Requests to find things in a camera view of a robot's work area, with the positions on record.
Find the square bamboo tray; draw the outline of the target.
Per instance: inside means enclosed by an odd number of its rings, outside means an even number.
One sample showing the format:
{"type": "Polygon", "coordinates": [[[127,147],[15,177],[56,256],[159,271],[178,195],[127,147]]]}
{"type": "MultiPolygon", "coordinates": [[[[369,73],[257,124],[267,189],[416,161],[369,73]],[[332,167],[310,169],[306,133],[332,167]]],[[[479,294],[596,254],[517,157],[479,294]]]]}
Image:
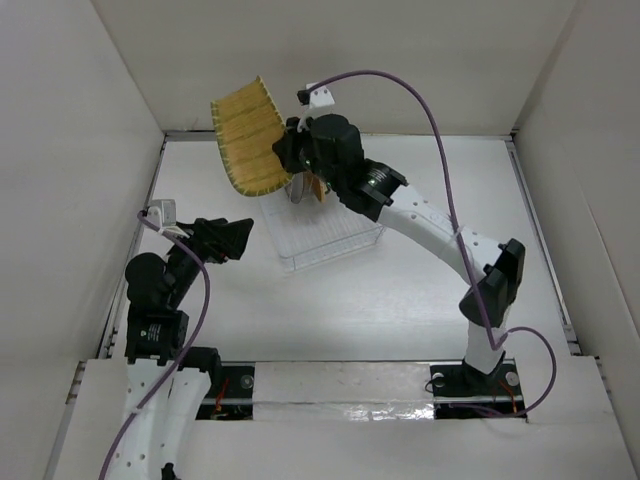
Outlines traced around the square bamboo tray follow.
{"type": "Polygon", "coordinates": [[[261,77],[212,101],[211,116],[222,165],[236,192],[260,197],[291,182],[272,150],[285,124],[261,77]]]}
{"type": "Polygon", "coordinates": [[[308,173],[306,177],[310,192],[320,203],[324,203],[326,201],[328,191],[325,182],[312,173],[308,173]]]}

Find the grey reindeer pattern plate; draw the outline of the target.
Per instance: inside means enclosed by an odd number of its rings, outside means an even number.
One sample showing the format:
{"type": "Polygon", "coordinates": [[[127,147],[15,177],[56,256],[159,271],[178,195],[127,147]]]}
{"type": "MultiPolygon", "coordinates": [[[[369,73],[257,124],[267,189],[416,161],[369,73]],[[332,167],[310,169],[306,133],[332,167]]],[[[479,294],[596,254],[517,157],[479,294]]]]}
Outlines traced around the grey reindeer pattern plate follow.
{"type": "Polygon", "coordinates": [[[289,200],[293,204],[299,204],[305,193],[305,175],[295,174],[289,184],[289,200]]]}

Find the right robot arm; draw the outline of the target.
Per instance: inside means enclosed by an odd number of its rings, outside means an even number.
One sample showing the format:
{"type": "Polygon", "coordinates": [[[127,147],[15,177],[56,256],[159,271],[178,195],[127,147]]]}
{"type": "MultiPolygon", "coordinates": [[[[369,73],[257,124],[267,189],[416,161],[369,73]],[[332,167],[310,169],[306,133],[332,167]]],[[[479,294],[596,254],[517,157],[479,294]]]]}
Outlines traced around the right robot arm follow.
{"type": "Polygon", "coordinates": [[[462,381],[484,393],[498,381],[505,351],[499,344],[522,282],[526,248],[457,223],[433,207],[406,178],[366,157],[359,130],[345,117],[290,117],[273,152],[289,173],[311,173],[350,211],[390,228],[435,255],[468,285],[459,309],[468,321],[462,381]]]}

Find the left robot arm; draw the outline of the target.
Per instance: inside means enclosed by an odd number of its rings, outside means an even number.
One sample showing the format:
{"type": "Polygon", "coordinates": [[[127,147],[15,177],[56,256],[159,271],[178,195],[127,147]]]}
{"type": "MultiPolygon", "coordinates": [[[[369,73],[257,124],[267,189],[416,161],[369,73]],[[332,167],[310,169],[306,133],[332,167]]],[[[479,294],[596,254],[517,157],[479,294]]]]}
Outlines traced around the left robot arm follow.
{"type": "Polygon", "coordinates": [[[138,219],[172,246],[165,256],[138,254],[125,269],[125,407],[98,476],[176,479],[202,401],[226,389],[217,349],[195,344],[211,301],[206,266],[240,259],[254,222],[165,223],[149,209],[138,219]]]}

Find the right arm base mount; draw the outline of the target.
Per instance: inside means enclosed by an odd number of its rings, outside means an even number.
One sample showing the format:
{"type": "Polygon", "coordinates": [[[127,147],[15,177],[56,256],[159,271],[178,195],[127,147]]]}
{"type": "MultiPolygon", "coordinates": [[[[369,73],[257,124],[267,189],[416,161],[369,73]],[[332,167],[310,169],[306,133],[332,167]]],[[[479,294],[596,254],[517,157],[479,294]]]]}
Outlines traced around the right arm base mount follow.
{"type": "Polygon", "coordinates": [[[424,390],[433,397],[437,420],[527,418],[513,359],[489,376],[473,373],[462,361],[433,363],[429,373],[424,390]]]}

